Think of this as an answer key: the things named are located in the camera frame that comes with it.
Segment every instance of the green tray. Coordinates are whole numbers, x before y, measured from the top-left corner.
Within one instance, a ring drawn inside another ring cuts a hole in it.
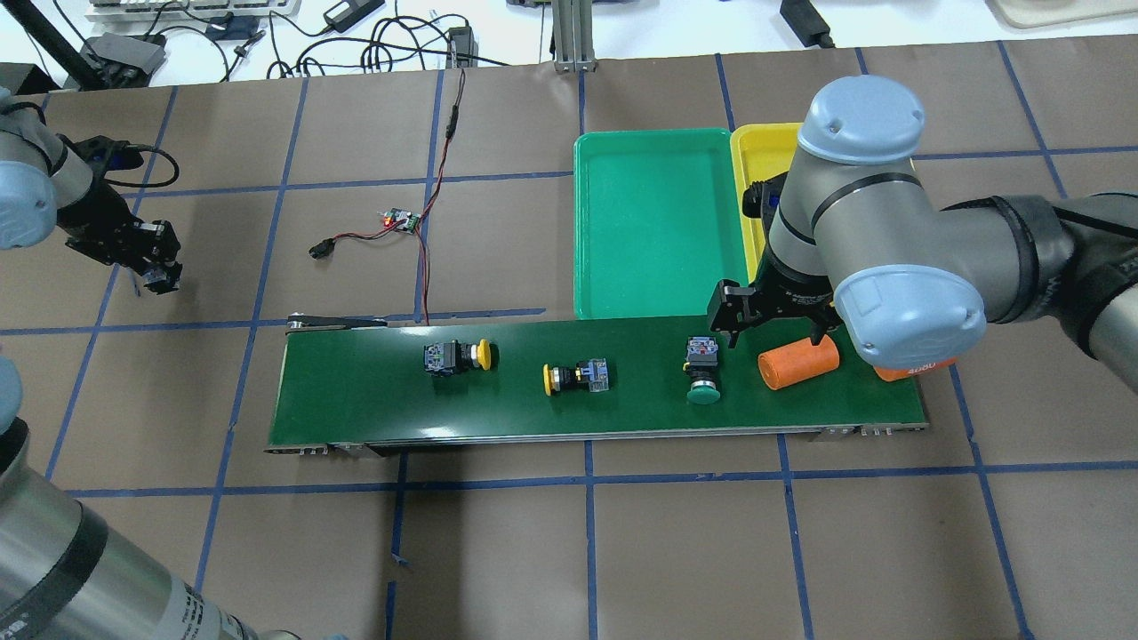
[[[723,397],[692,404],[684,346],[706,330],[702,317],[685,317],[294,331],[266,450],[925,426],[916,383],[881,381],[844,330],[832,334],[842,358],[836,371],[768,389],[756,355],[807,335],[809,323],[798,320],[747,331],[734,350],[720,339]],[[423,345],[484,337],[498,351],[489,371],[423,371]],[[589,358],[608,359],[611,389],[545,395],[543,364]]]
[[[577,318],[702,314],[749,281],[726,129],[586,133],[575,162]]]

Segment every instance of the white keyboard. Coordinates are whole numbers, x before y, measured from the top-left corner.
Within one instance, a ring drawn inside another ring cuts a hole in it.
[[[155,14],[167,0],[90,0],[86,19],[93,23],[150,23]],[[216,18],[226,11],[234,16],[267,16],[277,11],[291,16],[300,6],[300,0],[180,0],[183,7],[189,2],[190,11],[199,18]],[[167,22],[184,22],[185,14],[175,5],[166,7],[162,13],[160,24]]]

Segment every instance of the teal plastic tray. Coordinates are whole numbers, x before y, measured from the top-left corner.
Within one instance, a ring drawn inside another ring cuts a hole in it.
[[[577,318],[702,315],[747,280],[731,133],[681,129],[577,140]]]

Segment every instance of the dark green board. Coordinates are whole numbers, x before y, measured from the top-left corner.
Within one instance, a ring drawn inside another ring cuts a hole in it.
[[[923,427],[915,380],[883,383],[853,352],[844,330],[836,371],[772,392],[757,355],[800,339],[805,321],[744,333],[735,350],[720,338],[723,397],[687,402],[685,343],[707,335],[702,317],[578,320],[462,327],[294,331],[288,336],[267,451],[346,444],[377,446],[522,442],[724,433],[818,432],[830,426]],[[489,371],[435,378],[423,345],[488,338]],[[605,358],[612,388],[545,395],[542,366]]]

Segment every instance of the robotic arm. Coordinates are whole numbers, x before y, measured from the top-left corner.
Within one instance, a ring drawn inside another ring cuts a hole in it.
[[[0,87],[0,249],[32,246],[58,225],[67,246],[104,264],[122,264],[156,294],[178,289],[181,244],[164,220],[145,223],[112,187],[108,171],[142,165],[146,145],[55,136],[32,102]],[[151,184],[165,186],[178,179]]]
[[[937,212],[910,161],[923,126],[920,100],[892,80],[823,88],[790,171],[744,196],[767,246],[750,286],[716,286],[711,329],[734,346],[774,318],[810,318],[815,342],[844,322],[867,362],[908,369],[963,353],[988,322],[1055,315],[1138,392],[1138,194]]]

